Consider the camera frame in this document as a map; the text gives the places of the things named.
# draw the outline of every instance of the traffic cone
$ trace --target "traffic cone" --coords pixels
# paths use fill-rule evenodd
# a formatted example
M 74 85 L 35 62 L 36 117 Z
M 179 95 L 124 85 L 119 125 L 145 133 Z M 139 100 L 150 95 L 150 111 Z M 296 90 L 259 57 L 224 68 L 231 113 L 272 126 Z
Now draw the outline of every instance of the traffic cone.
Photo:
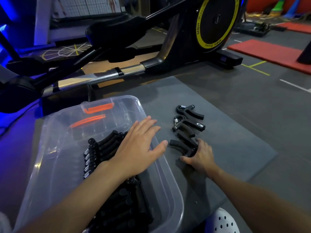
M 299 2 L 300 2 L 300 0 L 296 0 L 293 3 L 293 5 L 290 7 L 288 12 L 285 15 L 283 15 L 283 17 L 284 18 L 288 18 L 288 19 L 294 18 L 295 14 L 296 14 L 296 11 L 297 11 L 297 8 L 298 8 L 298 5 L 299 5 Z
M 269 17 L 280 16 L 283 11 L 283 5 L 285 0 L 279 0 L 276 6 L 271 10 Z

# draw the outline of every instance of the hand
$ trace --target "hand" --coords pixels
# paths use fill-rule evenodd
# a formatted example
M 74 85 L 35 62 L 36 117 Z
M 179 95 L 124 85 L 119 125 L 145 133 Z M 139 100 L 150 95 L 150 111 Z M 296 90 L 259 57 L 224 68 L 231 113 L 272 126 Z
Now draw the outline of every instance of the hand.
M 181 156 L 180 160 L 186 164 L 190 164 L 197 171 L 212 179 L 213 172 L 219 169 L 214 161 L 212 147 L 199 138 L 196 141 L 199 143 L 196 154 L 191 158 Z
M 152 120 L 150 116 L 140 123 L 136 121 L 110 160 L 124 173 L 125 179 L 145 171 L 165 152 L 168 144 L 166 140 L 150 150 L 151 139 L 161 128 L 153 127 L 155 123 L 156 120 Z

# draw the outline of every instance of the red exercise mat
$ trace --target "red exercise mat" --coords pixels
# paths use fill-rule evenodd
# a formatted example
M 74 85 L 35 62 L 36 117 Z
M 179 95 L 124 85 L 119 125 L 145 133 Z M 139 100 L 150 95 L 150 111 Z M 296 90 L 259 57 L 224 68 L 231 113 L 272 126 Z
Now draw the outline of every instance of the red exercise mat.
M 228 46 L 227 48 L 264 61 L 301 71 L 305 74 L 311 74 L 311 65 L 304 65 L 296 61 L 302 53 L 301 50 L 257 40 L 248 40 Z
M 290 30 L 290 31 L 311 34 L 311 25 L 287 22 L 287 23 L 278 24 L 277 26 L 285 27 L 287 28 L 287 30 Z

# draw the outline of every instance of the orange handle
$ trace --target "orange handle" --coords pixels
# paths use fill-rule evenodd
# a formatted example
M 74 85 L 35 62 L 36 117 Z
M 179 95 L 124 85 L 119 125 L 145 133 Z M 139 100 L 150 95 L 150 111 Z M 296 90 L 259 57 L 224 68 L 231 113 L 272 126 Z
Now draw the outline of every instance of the orange handle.
M 73 123 L 69 127 L 70 128 L 74 128 L 74 127 L 80 126 L 80 125 L 85 124 L 85 123 L 89 123 L 89 122 L 92 122 L 92 121 L 103 119 L 105 117 L 106 117 L 106 115 L 103 114 L 103 115 L 98 115 L 98 116 L 82 119 L 80 121 L 77 121 L 77 122 Z
M 96 112 L 104 111 L 104 110 L 110 110 L 114 107 L 114 103 L 105 104 L 105 105 L 99 105 L 92 108 L 84 109 L 84 112 L 87 114 L 93 114 Z

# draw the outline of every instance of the person's left hand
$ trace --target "person's left hand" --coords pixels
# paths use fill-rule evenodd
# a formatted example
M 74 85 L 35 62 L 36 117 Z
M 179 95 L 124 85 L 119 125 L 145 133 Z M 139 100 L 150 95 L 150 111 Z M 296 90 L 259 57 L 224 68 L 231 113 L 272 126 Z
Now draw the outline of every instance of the person's left hand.
M 120 144 L 115 156 L 108 162 L 114 163 L 125 178 L 130 178 L 145 171 L 166 150 L 168 141 L 164 140 L 152 151 L 152 138 L 161 127 L 154 126 L 156 120 L 150 116 L 140 123 L 136 121 Z

